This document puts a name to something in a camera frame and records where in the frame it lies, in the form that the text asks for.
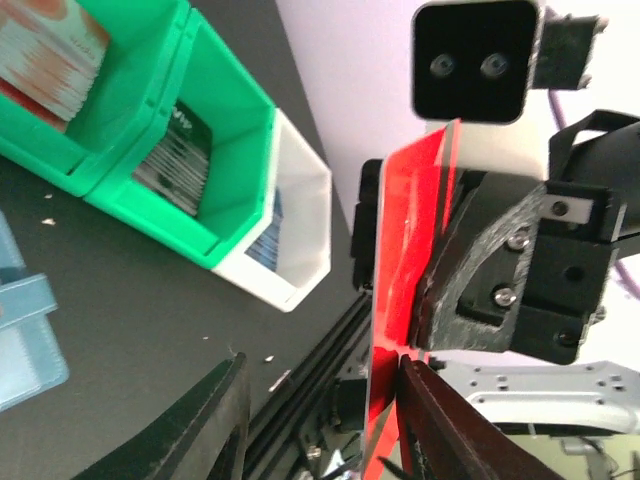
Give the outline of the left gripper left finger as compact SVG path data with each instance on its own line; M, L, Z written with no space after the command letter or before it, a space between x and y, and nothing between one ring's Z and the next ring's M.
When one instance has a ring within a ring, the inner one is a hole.
M226 359L78 479L240 479L248 444L246 356Z

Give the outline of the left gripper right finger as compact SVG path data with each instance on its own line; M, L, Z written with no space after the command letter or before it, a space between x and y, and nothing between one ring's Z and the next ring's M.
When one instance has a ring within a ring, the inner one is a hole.
M396 407L404 479L560 477L509 440L422 361L402 357Z

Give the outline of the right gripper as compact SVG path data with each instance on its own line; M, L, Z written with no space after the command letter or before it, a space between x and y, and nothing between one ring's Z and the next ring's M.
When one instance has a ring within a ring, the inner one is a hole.
M511 350L566 365L596 311L625 206L602 186L402 165L361 171L351 254L376 364Z

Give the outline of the white bin with blue cards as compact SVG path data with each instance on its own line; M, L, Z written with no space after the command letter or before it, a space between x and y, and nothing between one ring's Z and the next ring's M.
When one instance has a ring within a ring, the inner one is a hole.
M282 198L277 270L245 254L270 225L275 190ZM331 270L332 174L277 109L263 217L212 272L282 312L294 310Z

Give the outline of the blue card holder wallet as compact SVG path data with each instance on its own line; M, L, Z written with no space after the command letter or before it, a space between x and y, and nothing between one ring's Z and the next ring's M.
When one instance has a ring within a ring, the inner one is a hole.
M64 383L67 363L47 315L58 308L48 278L31 274L1 219L1 409Z

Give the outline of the green bin with black cards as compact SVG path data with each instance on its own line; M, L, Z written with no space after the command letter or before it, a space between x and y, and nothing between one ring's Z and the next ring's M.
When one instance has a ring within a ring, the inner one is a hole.
M274 117L193 9L151 125L85 199L212 269L263 217Z

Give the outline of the green bin with red cards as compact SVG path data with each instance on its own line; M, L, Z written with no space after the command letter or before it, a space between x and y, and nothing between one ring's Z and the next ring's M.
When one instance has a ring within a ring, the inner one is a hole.
M167 126L186 1L4 1L1 154L83 196Z

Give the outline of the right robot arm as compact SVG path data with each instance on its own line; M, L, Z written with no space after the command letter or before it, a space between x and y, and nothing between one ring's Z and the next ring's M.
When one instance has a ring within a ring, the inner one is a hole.
M546 180L459 166L459 133L362 168L351 254L372 367L443 350L570 364L614 261L639 250L639 121L597 110L560 130Z

